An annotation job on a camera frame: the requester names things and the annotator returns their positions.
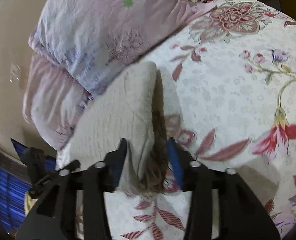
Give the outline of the upper pink printed pillow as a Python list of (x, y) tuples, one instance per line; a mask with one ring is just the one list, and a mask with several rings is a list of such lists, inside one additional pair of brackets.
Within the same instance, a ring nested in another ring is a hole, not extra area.
[(99, 96), (193, 14), (187, 0), (47, 0), (28, 43)]

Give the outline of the blue storage crate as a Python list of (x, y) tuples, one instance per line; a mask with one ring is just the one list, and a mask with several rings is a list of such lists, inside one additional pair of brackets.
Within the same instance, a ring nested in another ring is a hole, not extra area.
[(0, 149), (0, 239), (14, 239), (25, 219), (24, 195), (31, 187), (22, 162), (29, 148), (14, 139), (11, 142), (17, 159)]

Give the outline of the lower pink pillow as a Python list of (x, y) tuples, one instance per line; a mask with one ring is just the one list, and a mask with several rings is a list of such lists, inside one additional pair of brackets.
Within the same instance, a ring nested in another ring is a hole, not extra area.
[(34, 53), (22, 114), (52, 148), (61, 150), (92, 96), (64, 69)]

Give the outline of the floral white bedspread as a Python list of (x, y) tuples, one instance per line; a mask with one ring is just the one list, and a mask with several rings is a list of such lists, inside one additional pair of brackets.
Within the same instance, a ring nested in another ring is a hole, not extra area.
[[(281, 239), (296, 226), (296, 20), (256, 0), (214, 0), (201, 16), (146, 55), (161, 75), (168, 137), (209, 168), (232, 167)], [(88, 168), (102, 143), (95, 107), (79, 121), (58, 167)], [(113, 239), (183, 239), (191, 193), (169, 165), (164, 192), (106, 194)]]

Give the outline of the beige knitted sweater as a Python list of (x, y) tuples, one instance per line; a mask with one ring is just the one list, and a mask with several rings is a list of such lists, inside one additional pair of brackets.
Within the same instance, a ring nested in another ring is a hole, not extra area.
[(86, 170), (116, 150), (121, 139), (128, 145), (117, 189), (130, 195), (160, 191), (167, 136), (162, 79), (153, 62), (129, 66), (88, 106), (73, 136), (58, 151), (56, 168), (77, 159)]

